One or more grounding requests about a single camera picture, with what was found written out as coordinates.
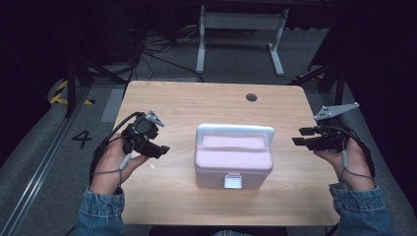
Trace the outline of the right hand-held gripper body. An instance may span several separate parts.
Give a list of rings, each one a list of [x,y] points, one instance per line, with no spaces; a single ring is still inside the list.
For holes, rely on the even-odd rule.
[[[313,149],[334,149],[340,152],[345,149],[349,139],[358,141],[357,134],[341,118],[342,114],[358,107],[358,102],[323,106],[314,116],[317,125],[313,128],[313,133],[320,136],[314,139]]]

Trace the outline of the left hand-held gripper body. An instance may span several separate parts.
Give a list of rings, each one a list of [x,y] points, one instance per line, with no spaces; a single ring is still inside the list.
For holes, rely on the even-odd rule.
[[[136,151],[144,154],[148,148],[152,148],[151,140],[158,135],[157,126],[164,126],[157,115],[151,110],[148,114],[144,112],[135,113],[136,120],[130,123],[122,132],[124,139],[123,150],[125,153]]]

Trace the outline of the pink storage box white handle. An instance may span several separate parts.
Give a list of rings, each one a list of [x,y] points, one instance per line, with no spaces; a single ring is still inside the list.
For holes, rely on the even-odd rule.
[[[268,126],[203,123],[197,127],[196,183],[201,188],[259,189],[273,170]]]

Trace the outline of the person's right hand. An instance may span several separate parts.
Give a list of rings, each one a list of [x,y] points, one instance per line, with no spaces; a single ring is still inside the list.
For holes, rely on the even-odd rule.
[[[350,139],[340,153],[314,150],[313,154],[327,161],[337,178],[345,182],[350,190],[369,191],[376,187],[364,153],[354,140]]]

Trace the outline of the person's left hand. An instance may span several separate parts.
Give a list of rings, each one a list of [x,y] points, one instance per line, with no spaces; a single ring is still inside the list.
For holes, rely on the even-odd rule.
[[[126,157],[123,150],[124,140],[116,133],[110,139],[108,147],[101,156],[94,170],[89,190],[99,195],[113,195],[118,187],[125,182],[132,173],[149,158],[145,155],[138,155],[130,158],[123,169],[120,164]]]

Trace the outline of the black metal stand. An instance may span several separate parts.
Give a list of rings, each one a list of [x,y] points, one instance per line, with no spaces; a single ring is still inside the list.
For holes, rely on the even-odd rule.
[[[343,100],[345,73],[344,66],[340,63],[322,66],[307,75],[296,76],[289,83],[291,86],[301,86],[312,79],[322,76],[316,89],[321,94],[329,94],[334,89],[334,98],[330,102],[332,105],[341,105]]]
[[[83,87],[91,87],[94,83],[92,75],[89,71],[90,69],[94,69],[100,75],[110,79],[117,84],[127,84],[126,80],[105,69],[103,66],[79,55],[71,56],[67,66],[66,74],[68,94],[66,118],[69,118],[77,107],[76,81],[79,81]]]

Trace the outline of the person's denim legs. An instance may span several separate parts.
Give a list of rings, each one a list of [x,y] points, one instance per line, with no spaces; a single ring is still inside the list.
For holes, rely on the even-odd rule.
[[[245,232],[238,232],[238,231],[234,231],[234,230],[220,230],[218,232],[213,233],[210,236],[254,236],[252,234],[249,233],[245,233]]]

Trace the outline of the metal floor rail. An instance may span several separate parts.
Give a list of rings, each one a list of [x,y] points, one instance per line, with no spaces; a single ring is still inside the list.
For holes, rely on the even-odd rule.
[[[77,116],[81,106],[84,104],[85,100],[89,96],[89,88],[81,88],[79,94],[76,96],[76,101],[74,102],[75,107],[72,113],[68,118],[64,118],[60,124],[57,133],[53,137],[50,145],[48,146],[47,151],[42,157],[40,163],[37,165],[34,173],[31,175],[28,180],[25,190],[21,194],[19,201],[17,202],[14,210],[10,214],[8,220],[5,222],[2,230],[0,231],[0,236],[15,236],[19,227],[21,226],[23,219],[27,215],[37,193],[39,192],[47,174],[53,162],[56,158],[56,153],[60,148],[63,139],[68,133],[75,117]]]

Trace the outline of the white metal table frame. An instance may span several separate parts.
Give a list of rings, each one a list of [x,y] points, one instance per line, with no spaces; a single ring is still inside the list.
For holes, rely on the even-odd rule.
[[[197,55],[196,71],[202,73],[205,70],[206,58],[206,29],[215,30],[274,30],[274,41],[268,44],[268,52],[275,73],[282,77],[284,70],[278,55],[284,27],[289,10],[284,9],[278,14],[252,14],[252,13],[217,13],[208,12],[205,5],[201,6],[199,32],[200,42]]]

